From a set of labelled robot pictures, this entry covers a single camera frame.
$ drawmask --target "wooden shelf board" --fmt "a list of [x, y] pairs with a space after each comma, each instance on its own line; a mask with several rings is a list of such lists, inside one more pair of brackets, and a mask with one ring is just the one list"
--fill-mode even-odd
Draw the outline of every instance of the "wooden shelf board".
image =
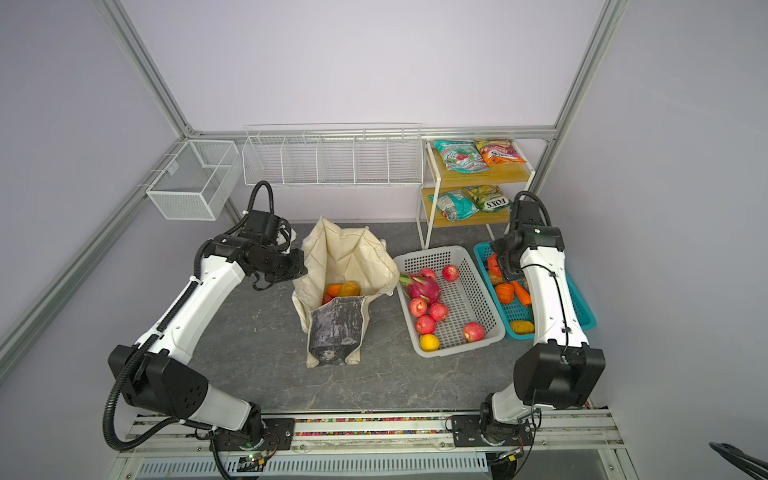
[[462, 174], [445, 168], [445, 162], [442, 161], [440, 152], [434, 147], [432, 154], [435, 156], [435, 163], [442, 178], [440, 182], [441, 192], [461, 187], [474, 187], [475, 185], [524, 184], [528, 181], [528, 172], [522, 164], [490, 164], [484, 172]]
[[[432, 212], [432, 202], [429, 199], [430, 195], [435, 194], [434, 188], [422, 188], [422, 199], [424, 200], [424, 207], [426, 211], [426, 221], [429, 222], [429, 214]], [[458, 222], [450, 222], [440, 213], [440, 210], [435, 209], [435, 222], [432, 228], [444, 228], [444, 227], [465, 227], [468, 225], [485, 225], [486, 223], [509, 223], [509, 209], [505, 208], [500, 212], [494, 214], [484, 214], [478, 212], [472, 215], [466, 220], [459, 220]]]

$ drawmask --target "dragon fruit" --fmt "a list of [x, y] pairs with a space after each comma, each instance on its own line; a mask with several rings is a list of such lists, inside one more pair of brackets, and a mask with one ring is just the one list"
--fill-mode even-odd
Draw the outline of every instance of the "dragon fruit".
[[427, 305], [440, 300], [440, 286], [431, 278], [400, 273], [400, 283], [408, 289], [411, 298], [422, 297]]

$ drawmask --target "black mounting plate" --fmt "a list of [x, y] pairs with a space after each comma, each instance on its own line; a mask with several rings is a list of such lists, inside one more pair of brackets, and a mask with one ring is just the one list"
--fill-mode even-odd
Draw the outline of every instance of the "black mounting plate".
[[[296, 426], [296, 419], [262, 419], [266, 430], [264, 430], [264, 443], [258, 448], [259, 450], [272, 451], [277, 443], [278, 450], [290, 450], [290, 442], [293, 439], [293, 427]], [[216, 447], [220, 452], [248, 452], [240, 448], [243, 444], [243, 440], [237, 437], [231, 436], [226, 432], [214, 437]]]
[[[490, 446], [515, 446], [520, 445], [517, 435], [509, 435], [504, 438], [501, 445], [491, 445], [486, 442], [481, 435], [480, 430], [480, 415], [454, 415], [451, 417], [451, 424], [453, 430], [453, 444], [457, 447], [490, 447]], [[523, 445], [531, 445], [533, 443], [533, 425], [530, 421], [519, 426], [518, 429], [520, 438], [523, 441]]]

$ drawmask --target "white wire basket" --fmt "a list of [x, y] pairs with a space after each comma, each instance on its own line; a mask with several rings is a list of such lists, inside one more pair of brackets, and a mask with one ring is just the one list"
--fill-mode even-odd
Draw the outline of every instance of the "white wire basket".
[[169, 220], [216, 220], [242, 172], [233, 141], [187, 140], [147, 195]]
[[[413, 349], [420, 356], [445, 356], [467, 352], [498, 342], [506, 334], [502, 317], [496, 309], [491, 294], [485, 288], [475, 262], [464, 247], [440, 247], [418, 252], [406, 253], [395, 257], [395, 264], [401, 272], [417, 274], [421, 269], [429, 268], [437, 274], [440, 285], [440, 303], [448, 307], [448, 316], [437, 323], [435, 336], [440, 340], [440, 348], [435, 352], [425, 352], [419, 345], [421, 336], [416, 331], [416, 318], [408, 310], [411, 297], [408, 291], [397, 284], [402, 313], [406, 317], [408, 333]], [[442, 276], [446, 265], [458, 268], [458, 279], [447, 282]], [[467, 323], [476, 322], [485, 330], [485, 338], [469, 343], [464, 338]]]
[[356, 186], [421, 184], [423, 149], [419, 126], [276, 130], [246, 127], [243, 174], [247, 185]]

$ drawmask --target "gray marble tabletop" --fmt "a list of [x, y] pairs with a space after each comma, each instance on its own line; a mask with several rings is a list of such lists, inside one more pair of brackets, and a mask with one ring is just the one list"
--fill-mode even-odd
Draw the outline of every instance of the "gray marble tabletop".
[[[299, 238], [313, 225], [294, 228]], [[344, 224], [343, 227], [360, 227]], [[371, 223], [392, 257], [419, 250], [414, 223]], [[485, 226], [436, 230], [431, 247], [488, 241]], [[306, 334], [291, 302], [291, 282], [257, 292], [246, 279], [225, 300], [200, 339], [190, 366], [212, 385], [265, 412], [313, 409], [477, 409], [511, 382], [529, 342], [507, 338], [480, 349], [423, 358], [411, 344], [397, 292], [370, 306], [362, 362], [307, 369]]]

